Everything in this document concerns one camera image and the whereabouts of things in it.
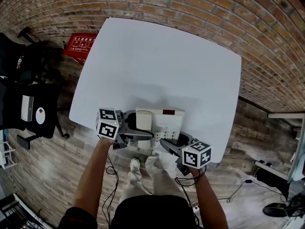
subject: white telephone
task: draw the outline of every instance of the white telephone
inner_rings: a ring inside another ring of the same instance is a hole
[[[160,148],[160,139],[177,140],[183,123],[183,110],[136,109],[136,126],[138,129],[151,131],[154,138],[138,141],[140,148]]]

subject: black chair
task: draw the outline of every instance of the black chair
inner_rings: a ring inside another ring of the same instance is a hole
[[[20,69],[17,63],[23,59]],[[0,33],[0,75],[22,84],[41,82],[41,75],[47,63],[45,42],[35,42],[29,46],[15,43]]]
[[[58,128],[62,137],[68,139],[69,135],[62,132],[58,121],[57,112],[69,110],[69,108],[58,108],[57,100],[60,88],[54,84],[23,84],[0,78],[0,129],[16,128],[35,133],[35,135],[23,138],[17,135],[18,143],[25,149],[30,149],[30,141],[38,138],[52,138],[55,127]],[[32,121],[21,119],[22,96],[34,97],[32,108]],[[36,112],[42,109],[45,113],[45,120],[39,124],[36,119]]]

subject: red sign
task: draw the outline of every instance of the red sign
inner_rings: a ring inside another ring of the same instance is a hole
[[[84,65],[97,34],[73,33],[63,53]]]

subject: person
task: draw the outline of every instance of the person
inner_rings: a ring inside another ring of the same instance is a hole
[[[108,151],[113,142],[101,138],[98,142],[76,189],[73,207],[69,208],[59,229],[95,229],[102,192],[103,174]],[[122,228],[175,228],[195,229],[193,209],[184,193],[164,170],[158,156],[148,157],[146,169],[153,179],[153,195],[148,195],[141,184],[140,161],[131,160],[129,183],[115,211],[110,229]],[[190,168],[193,176],[197,169]],[[196,182],[200,216],[205,229],[227,229],[225,213],[205,174]]]

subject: brick wall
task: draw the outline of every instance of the brick wall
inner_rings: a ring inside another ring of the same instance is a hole
[[[240,95],[273,112],[305,109],[305,8],[299,0],[0,0],[0,31],[40,40],[97,33],[107,17],[196,34],[242,56]]]

